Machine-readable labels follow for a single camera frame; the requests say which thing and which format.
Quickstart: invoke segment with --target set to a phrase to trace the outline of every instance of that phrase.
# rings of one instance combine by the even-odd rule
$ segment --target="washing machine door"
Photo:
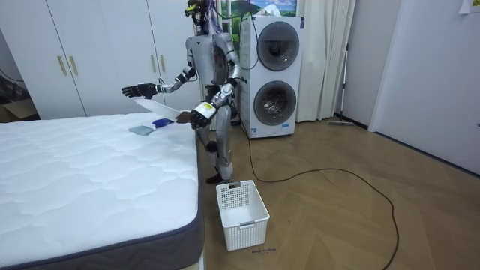
[[[260,33],[256,51],[265,68],[282,71],[288,68],[299,54],[299,35],[286,22],[273,22]]]
[[[253,110],[265,125],[281,125],[292,116],[297,97],[292,86],[286,82],[273,81],[265,84],[256,93]]]

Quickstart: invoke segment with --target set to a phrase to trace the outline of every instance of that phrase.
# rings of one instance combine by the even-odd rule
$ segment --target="wardrobe door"
[[[162,79],[165,82],[173,81],[188,66],[185,41],[195,35],[194,23],[185,16],[186,1],[147,2]],[[193,109],[200,103],[200,81],[186,82],[179,90],[164,96],[168,107]]]
[[[0,1],[0,26],[42,119],[85,116],[45,1]]]
[[[146,1],[100,0],[100,8],[121,85],[158,84],[160,67]],[[164,104],[164,94],[153,100]]]
[[[145,112],[122,94],[100,0],[47,0],[87,116]]]

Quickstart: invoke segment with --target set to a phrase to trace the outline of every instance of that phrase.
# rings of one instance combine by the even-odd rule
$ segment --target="white wall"
[[[343,114],[369,125],[401,0],[357,0]]]
[[[2,30],[0,30],[0,68],[10,78],[13,78],[15,80],[23,80],[22,76],[20,75],[20,71],[18,70],[17,64],[15,64],[14,57],[8,49],[7,41],[5,41],[5,38],[3,37]],[[0,72],[0,75],[7,79],[7,77],[2,72]],[[13,81],[13,83],[16,83],[19,86],[26,88],[25,83],[23,82]]]
[[[403,0],[371,130],[480,173],[480,13]]]

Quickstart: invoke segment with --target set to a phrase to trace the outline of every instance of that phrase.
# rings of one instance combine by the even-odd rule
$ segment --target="cardboard box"
[[[30,98],[7,104],[0,104],[0,123],[38,119],[38,112]]]

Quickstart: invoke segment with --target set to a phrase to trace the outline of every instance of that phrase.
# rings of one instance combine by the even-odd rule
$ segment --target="quilted mattress surface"
[[[198,212],[194,132],[152,113],[0,124],[0,268],[169,232]]]

